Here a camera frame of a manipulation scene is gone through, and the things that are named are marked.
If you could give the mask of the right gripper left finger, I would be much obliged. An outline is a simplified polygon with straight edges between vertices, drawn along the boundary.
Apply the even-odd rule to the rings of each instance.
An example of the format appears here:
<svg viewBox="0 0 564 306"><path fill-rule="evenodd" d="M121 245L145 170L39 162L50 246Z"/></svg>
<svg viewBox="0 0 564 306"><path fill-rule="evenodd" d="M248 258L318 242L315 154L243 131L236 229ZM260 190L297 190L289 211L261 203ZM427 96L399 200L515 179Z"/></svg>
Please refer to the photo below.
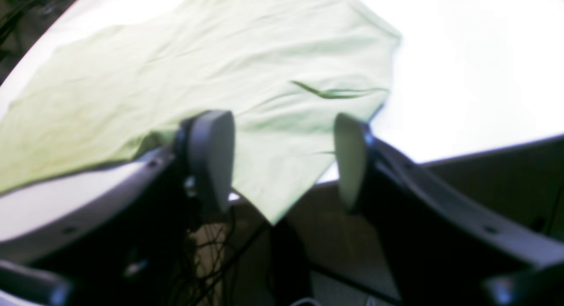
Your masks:
<svg viewBox="0 0 564 306"><path fill-rule="evenodd" d="M155 306L187 230L228 211L234 116L181 122L174 142L108 192L1 242L1 292L43 306Z"/></svg>

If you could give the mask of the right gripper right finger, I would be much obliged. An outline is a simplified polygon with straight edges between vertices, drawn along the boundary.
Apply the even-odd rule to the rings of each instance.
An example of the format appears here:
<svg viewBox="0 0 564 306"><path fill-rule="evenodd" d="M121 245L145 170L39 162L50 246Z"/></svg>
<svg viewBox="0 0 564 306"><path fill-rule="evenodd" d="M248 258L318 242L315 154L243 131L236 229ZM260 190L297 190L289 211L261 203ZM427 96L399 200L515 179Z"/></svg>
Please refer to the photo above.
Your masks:
<svg viewBox="0 0 564 306"><path fill-rule="evenodd" d="M561 306L563 244L447 185L369 125L334 123L340 198L378 232L405 306Z"/></svg>

